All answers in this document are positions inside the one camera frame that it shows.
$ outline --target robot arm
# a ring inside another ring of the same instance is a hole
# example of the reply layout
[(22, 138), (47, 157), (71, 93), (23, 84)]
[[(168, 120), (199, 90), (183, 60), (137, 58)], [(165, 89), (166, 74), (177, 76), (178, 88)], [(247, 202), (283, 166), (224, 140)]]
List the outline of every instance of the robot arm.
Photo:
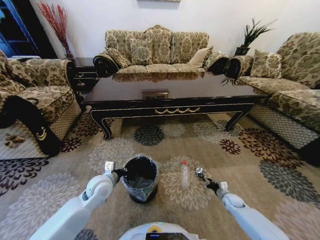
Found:
[(30, 240), (71, 240), (88, 223), (94, 209), (102, 206), (119, 181), (117, 173), (112, 172), (114, 163), (105, 163), (105, 173), (93, 177), (86, 190), (70, 199), (48, 221), (46, 221)]
[(197, 168), (196, 175), (203, 179), (206, 187), (212, 189), (222, 200), (223, 206), (234, 217), (238, 225), (252, 240), (289, 240), (287, 235), (259, 211), (249, 207), (238, 195), (228, 191), (226, 181), (215, 182), (206, 178), (202, 168)]

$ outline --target carpet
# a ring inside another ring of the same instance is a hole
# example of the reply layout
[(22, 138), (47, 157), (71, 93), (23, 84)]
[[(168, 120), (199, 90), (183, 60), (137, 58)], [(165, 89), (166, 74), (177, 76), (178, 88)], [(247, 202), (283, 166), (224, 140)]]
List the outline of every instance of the carpet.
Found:
[[(88, 181), (105, 161), (123, 166), (144, 153), (159, 165), (158, 192), (148, 204), (131, 200), (119, 182), (96, 209), (77, 240), (116, 240), (149, 222), (182, 226), (200, 238), (248, 239), (215, 194), (195, 177), (204, 167), (231, 193), (257, 209), (292, 240), (320, 239), (320, 170), (302, 161), (275, 135), (249, 118), (232, 132), (226, 114), (110, 120), (110, 141), (84, 113), (51, 158), (0, 160), (0, 239), (24, 240)], [(191, 169), (190, 186), (181, 187), (182, 161)]]

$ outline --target plastic bag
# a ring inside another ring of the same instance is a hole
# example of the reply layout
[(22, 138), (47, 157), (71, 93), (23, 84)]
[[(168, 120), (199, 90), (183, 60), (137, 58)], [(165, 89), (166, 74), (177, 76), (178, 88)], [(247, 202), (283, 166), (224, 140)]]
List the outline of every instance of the plastic bag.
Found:
[(121, 181), (131, 197), (146, 202), (158, 183), (159, 168), (155, 161), (143, 153), (135, 155), (124, 167), (127, 174)]

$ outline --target red dried branches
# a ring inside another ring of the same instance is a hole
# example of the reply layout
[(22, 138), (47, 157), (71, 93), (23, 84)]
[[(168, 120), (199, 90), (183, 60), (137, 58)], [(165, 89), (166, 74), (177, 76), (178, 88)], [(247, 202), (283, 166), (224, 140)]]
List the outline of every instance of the red dried branches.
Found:
[(40, 9), (42, 15), (48, 21), (48, 23), (53, 28), (55, 35), (63, 45), (66, 57), (72, 58), (72, 53), (70, 52), (69, 45), (67, 43), (66, 32), (67, 32), (67, 14), (66, 10), (61, 7), (59, 4), (55, 8), (52, 4), (51, 6), (48, 3), (37, 3), (38, 8)]

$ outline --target vase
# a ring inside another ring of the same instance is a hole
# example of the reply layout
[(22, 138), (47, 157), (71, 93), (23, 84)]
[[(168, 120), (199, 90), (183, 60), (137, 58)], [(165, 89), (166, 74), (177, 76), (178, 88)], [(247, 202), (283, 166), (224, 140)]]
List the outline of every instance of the vase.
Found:
[(250, 47), (238, 46), (235, 51), (235, 56), (244, 56), (249, 51)]

